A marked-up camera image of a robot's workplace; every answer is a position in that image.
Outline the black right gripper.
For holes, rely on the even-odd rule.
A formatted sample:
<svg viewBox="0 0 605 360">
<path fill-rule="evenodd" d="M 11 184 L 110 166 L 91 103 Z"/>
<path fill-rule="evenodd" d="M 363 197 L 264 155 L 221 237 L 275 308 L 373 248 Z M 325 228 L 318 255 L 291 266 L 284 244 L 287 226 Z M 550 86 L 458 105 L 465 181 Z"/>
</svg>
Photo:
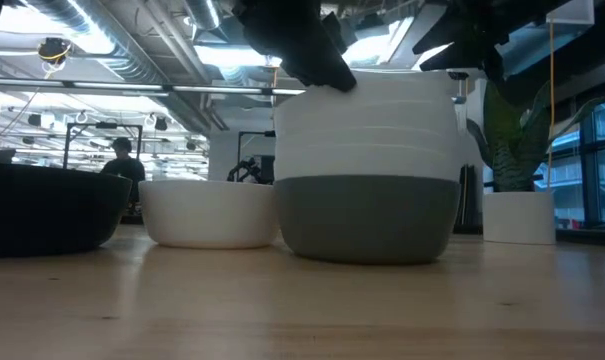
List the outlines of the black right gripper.
<svg viewBox="0 0 605 360">
<path fill-rule="evenodd" d="M 496 44 L 509 40 L 495 22 L 490 1 L 451 1 L 443 16 L 414 45 L 422 54 L 441 45 L 448 47 L 422 62 L 422 71 L 477 68 L 490 80 L 504 80 L 503 58 Z"/>
</svg>

